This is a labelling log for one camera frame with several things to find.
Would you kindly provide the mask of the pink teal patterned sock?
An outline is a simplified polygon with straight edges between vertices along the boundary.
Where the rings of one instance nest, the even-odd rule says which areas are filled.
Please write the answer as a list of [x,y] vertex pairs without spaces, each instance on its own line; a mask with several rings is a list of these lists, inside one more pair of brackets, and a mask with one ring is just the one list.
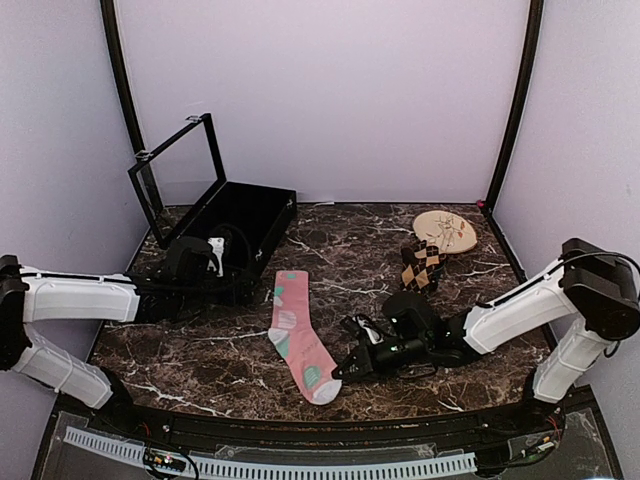
[[322,406],[337,397],[342,381],[333,378],[337,364],[312,326],[306,271],[276,273],[268,338],[307,402]]

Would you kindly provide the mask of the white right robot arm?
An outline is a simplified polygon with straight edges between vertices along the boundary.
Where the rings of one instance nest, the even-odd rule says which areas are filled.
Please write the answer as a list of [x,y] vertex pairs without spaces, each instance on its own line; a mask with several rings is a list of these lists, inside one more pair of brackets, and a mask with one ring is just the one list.
[[362,315],[343,319],[358,344],[332,376],[346,382],[369,380],[415,360],[434,367],[466,366],[516,337],[571,316],[574,321],[565,336],[533,372],[529,396],[511,410],[511,426],[530,434],[547,420],[548,403],[560,402],[608,347],[638,331],[638,273],[634,259],[571,238],[545,271],[449,318],[440,317],[418,293],[395,293],[382,305],[393,335]]

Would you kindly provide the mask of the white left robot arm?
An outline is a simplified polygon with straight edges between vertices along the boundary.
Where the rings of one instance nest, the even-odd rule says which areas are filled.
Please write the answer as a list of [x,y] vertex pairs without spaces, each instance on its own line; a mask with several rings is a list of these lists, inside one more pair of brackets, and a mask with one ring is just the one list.
[[255,281],[248,269],[225,262],[221,236],[183,237],[171,243],[151,275],[39,270],[7,254],[1,258],[1,368],[23,374],[101,412],[120,436],[141,427],[140,412],[117,375],[55,345],[35,328],[40,321],[149,324],[176,319],[188,301],[239,300]]

